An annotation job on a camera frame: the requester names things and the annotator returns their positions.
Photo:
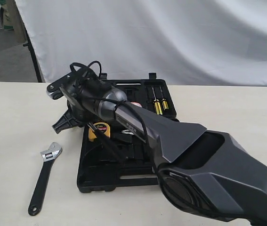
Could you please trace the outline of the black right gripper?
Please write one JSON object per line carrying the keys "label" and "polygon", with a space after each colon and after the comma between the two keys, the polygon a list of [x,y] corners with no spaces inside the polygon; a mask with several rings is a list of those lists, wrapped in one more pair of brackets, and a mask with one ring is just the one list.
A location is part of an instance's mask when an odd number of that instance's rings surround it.
{"label": "black right gripper", "polygon": [[84,127],[95,120],[96,116],[84,107],[86,103],[88,106],[95,103],[95,100],[88,99],[92,94],[84,85],[76,86],[74,81],[66,82],[62,85],[62,94],[67,99],[67,111],[52,125],[56,134],[66,129]]}

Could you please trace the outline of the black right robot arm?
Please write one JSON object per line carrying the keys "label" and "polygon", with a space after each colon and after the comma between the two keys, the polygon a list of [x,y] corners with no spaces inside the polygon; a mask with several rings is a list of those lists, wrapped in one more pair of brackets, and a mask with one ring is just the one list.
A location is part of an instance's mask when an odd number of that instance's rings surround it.
{"label": "black right robot arm", "polygon": [[108,80],[72,73],[47,87],[65,97],[59,133],[83,127],[77,174],[82,193],[158,185],[181,211],[267,226],[267,166],[228,133],[180,122],[164,80]]}

